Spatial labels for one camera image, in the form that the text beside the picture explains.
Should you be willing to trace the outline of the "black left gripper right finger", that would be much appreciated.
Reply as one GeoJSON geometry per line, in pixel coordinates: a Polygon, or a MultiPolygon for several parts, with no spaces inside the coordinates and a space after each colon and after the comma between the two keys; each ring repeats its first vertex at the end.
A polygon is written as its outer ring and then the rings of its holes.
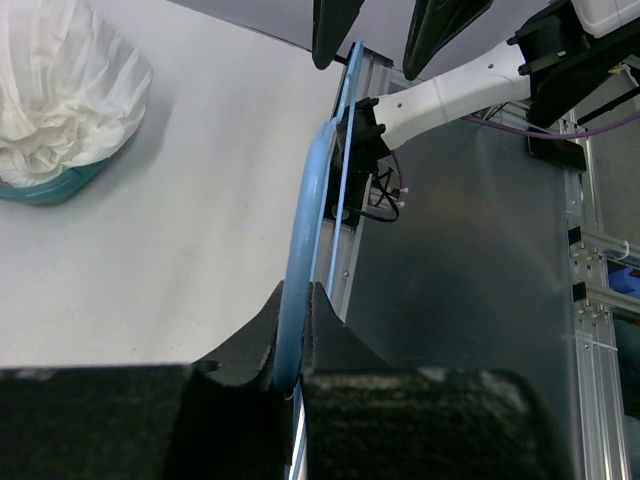
{"type": "Polygon", "coordinates": [[[505,370],[399,368],[311,288],[301,387],[312,479],[570,479],[547,402],[505,370]]]}

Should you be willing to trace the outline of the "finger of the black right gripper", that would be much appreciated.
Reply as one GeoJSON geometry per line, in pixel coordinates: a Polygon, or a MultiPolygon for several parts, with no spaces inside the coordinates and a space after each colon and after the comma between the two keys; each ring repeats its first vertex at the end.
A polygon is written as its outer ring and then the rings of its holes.
{"type": "Polygon", "coordinates": [[[312,59],[319,70],[334,60],[360,14],[364,0],[314,0],[312,59]]]}
{"type": "Polygon", "coordinates": [[[415,80],[436,53],[492,5],[492,0],[416,0],[402,71],[415,80]]]}

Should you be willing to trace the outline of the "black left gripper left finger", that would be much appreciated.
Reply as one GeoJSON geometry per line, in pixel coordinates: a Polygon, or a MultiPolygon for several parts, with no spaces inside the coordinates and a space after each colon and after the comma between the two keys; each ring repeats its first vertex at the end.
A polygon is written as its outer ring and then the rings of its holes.
{"type": "Polygon", "coordinates": [[[292,404],[271,390],[282,292],[191,364],[1,372],[5,479],[280,479],[292,404]]]}

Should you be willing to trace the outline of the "blue wire hanger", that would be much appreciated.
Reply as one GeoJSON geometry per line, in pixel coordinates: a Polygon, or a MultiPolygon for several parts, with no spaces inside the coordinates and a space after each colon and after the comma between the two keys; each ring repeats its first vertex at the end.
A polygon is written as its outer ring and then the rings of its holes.
{"type": "Polygon", "coordinates": [[[306,424],[299,386],[303,358],[305,315],[315,277],[321,226],[327,199],[331,160],[340,147],[342,167],[347,169],[354,133],[355,104],[364,44],[353,44],[334,116],[314,137],[301,181],[280,301],[274,353],[272,387],[294,400],[293,457],[285,468],[286,479],[297,479],[303,464],[306,424]]]}

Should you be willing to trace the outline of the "white ruffled skirt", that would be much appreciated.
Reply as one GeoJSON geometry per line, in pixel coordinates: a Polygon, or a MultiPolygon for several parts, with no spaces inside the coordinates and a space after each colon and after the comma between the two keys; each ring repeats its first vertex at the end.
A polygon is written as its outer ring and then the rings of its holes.
{"type": "Polygon", "coordinates": [[[1,182],[35,187],[115,154],[153,69],[87,1],[1,4],[1,182]]]}

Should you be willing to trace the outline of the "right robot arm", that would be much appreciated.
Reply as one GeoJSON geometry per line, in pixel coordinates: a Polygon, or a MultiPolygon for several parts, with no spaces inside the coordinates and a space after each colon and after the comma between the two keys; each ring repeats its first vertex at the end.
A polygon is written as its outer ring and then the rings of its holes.
{"type": "MultiPolygon", "coordinates": [[[[312,58],[325,69],[365,1],[313,1],[312,58]]],[[[403,74],[415,80],[493,1],[415,1],[403,74]]],[[[531,99],[528,121],[547,128],[639,50],[639,1],[552,1],[483,55],[396,94],[349,106],[338,157],[373,166],[412,138],[499,103],[531,99]]]]}

